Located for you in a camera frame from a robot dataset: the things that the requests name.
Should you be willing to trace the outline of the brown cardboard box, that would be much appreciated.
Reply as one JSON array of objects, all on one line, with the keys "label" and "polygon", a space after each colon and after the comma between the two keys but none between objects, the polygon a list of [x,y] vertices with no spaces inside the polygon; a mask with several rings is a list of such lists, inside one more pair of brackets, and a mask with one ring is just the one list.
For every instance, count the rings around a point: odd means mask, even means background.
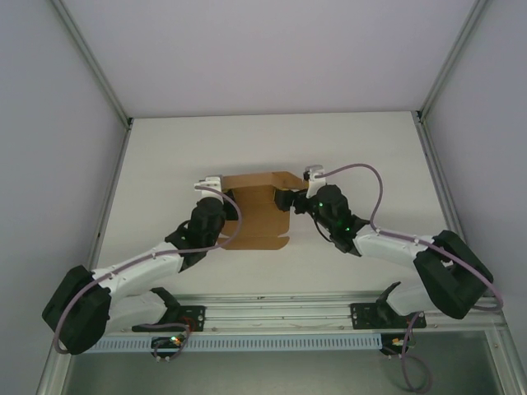
[{"label": "brown cardboard box", "polygon": [[222,191],[232,190],[240,209],[242,224],[236,233],[237,221],[226,221],[218,242],[231,242],[226,250],[279,250],[289,241],[290,212],[275,206],[275,189],[294,193],[307,188],[307,182],[287,171],[229,175],[222,178]]}]

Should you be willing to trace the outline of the left controller board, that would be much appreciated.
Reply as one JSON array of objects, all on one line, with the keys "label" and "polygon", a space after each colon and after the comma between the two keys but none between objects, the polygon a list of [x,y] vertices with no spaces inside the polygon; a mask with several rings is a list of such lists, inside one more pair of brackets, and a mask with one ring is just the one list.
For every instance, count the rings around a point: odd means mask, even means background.
[{"label": "left controller board", "polygon": [[179,334],[170,337],[158,337],[152,341],[152,356],[157,363],[171,362],[186,347],[189,337]]}]

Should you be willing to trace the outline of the controller board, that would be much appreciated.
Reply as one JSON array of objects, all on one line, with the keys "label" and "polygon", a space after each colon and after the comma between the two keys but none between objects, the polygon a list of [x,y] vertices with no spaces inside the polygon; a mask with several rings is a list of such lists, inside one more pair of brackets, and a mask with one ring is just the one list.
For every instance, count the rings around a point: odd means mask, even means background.
[{"label": "controller board", "polygon": [[[388,357],[397,356],[402,359],[403,353],[403,340],[405,333],[381,333],[381,349],[380,352]],[[413,332],[410,332],[408,336],[407,345],[404,348],[405,352],[408,352],[410,348],[415,347],[416,340]]]},{"label": "controller board", "polygon": [[152,356],[157,363],[171,362],[186,347],[189,337],[179,334],[170,337],[158,337],[152,341]]}]

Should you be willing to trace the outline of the right controller board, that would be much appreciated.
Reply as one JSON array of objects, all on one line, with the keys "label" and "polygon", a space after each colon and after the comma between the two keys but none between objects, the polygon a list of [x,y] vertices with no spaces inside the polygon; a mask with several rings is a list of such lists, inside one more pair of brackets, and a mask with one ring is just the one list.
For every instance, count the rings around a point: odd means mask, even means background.
[{"label": "right controller board", "polygon": [[[381,333],[381,349],[380,352],[388,357],[397,356],[402,359],[403,353],[403,340],[405,333]],[[407,345],[404,348],[405,352],[408,352],[410,348],[415,347],[416,340],[413,332],[410,332],[408,336]]]}]

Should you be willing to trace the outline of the grey metal panel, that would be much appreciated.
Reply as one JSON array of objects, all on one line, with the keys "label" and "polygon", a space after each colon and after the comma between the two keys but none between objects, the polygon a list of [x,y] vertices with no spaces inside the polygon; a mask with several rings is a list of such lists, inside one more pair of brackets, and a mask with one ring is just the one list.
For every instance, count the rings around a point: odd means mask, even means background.
[{"label": "grey metal panel", "polygon": [[[503,395],[480,332],[423,333],[409,360],[427,395]],[[399,359],[378,351],[186,353],[169,363],[148,354],[87,354],[72,360],[61,395],[411,395]]]}]

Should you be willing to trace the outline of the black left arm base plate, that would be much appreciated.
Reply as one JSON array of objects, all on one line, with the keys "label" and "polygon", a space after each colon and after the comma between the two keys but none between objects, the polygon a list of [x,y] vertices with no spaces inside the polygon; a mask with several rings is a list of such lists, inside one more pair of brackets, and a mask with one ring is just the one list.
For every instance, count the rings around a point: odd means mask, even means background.
[{"label": "black left arm base plate", "polygon": [[206,320],[206,307],[202,305],[181,305],[169,308],[154,323],[144,323],[132,327],[133,332],[201,332]]}]

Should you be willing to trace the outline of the aluminium side rail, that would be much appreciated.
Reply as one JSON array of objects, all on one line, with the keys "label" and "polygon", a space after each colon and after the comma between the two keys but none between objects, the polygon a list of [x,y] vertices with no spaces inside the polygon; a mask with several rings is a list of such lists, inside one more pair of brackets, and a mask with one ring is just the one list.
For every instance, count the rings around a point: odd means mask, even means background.
[{"label": "aluminium side rail", "polygon": [[[100,250],[104,241],[105,231],[110,217],[115,191],[128,147],[128,140],[133,128],[133,122],[134,118],[128,119],[127,125],[124,129],[124,137],[119,147],[117,160],[111,173],[110,182],[108,184],[108,188],[105,191],[105,198],[97,222],[96,233],[91,243],[91,249],[86,262],[88,269],[97,267],[97,263],[99,261]],[[35,395],[61,395],[68,375],[71,360],[72,356],[70,354],[60,354],[55,350],[54,345],[52,345],[45,361],[44,370],[40,377],[40,382]]]},{"label": "aluminium side rail", "polygon": [[[464,238],[465,234],[455,209],[452,193],[431,134],[422,120],[420,112],[413,111],[411,115],[445,222],[450,230]],[[503,395],[527,395],[527,373],[521,366],[520,356],[515,348],[504,313],[474,310],[463,322],[459,321],[456,326],[460,331],[479,330],[484,332],[492,361],[491,367],[495,370],[499,389]]]}]

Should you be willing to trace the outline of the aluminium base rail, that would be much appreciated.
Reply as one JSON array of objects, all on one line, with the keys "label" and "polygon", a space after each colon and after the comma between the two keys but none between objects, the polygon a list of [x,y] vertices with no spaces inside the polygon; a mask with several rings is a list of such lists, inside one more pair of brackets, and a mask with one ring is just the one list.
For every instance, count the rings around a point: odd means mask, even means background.
[{"label": "aluminium base rail", "polygon": [[[379,291],[305,294],[176,295],[183,305],[205,306],[204,328],[198,335],[336,334],[374,332],[354,329],[351,304],[375,302]],[[135,314],[123,323],[110,323],[106,336],[146,335],[131,327],[142,323]],[[471,310],[463,320],[449,318],[437,309],[425,313],[427,326],[418,332],[470,332],[507,328],[502,313]]]}]

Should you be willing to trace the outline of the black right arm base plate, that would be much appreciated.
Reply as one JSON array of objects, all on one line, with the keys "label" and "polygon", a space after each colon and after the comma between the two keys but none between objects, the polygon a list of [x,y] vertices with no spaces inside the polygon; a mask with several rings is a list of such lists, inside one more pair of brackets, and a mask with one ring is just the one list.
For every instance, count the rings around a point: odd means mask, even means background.
[{"label": "black right arm base plate", "polygon": [[352,326],[354,329],[405,329],[413,315],[398,315],[387,304],[350,304]]}]

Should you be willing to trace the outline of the aluminium frame post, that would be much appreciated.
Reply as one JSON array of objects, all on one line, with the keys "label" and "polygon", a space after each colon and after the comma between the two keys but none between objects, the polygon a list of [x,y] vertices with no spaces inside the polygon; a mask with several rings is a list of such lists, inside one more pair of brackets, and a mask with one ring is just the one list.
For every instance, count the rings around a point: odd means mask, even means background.
[{"label": "aluminium frame post", "polygon": [[81,55],[83,62],[90,70],[94,77],[96,84],[99,86],[103,96],[108,102],[110,108],[114,111],[116,117],[123,124],[126,129],[130,128],[130,124],[133,119],[127,114],[120,99],[115,93],[114,88],[111,86],[108,77],[105,75],[100,62],[97,60],[91,46],[88,44],[82,30],[75,21],[73,14],[69,10],[65,0],[47,0],[49,5],[56,12],[58,19],[62,23],[63,27],[71,38],[75,48]]},{"label": "aluminium frame post", "polygon": [[468,15],[455,36],[453,44],[441,64],[440,70],[429,89],[420,109],[416,112],[419,123],[425,123],[427,116],[433,110],[441,92],[454,72],[457,63],[463,57],[488,8],[494,0],[473,0]]}]

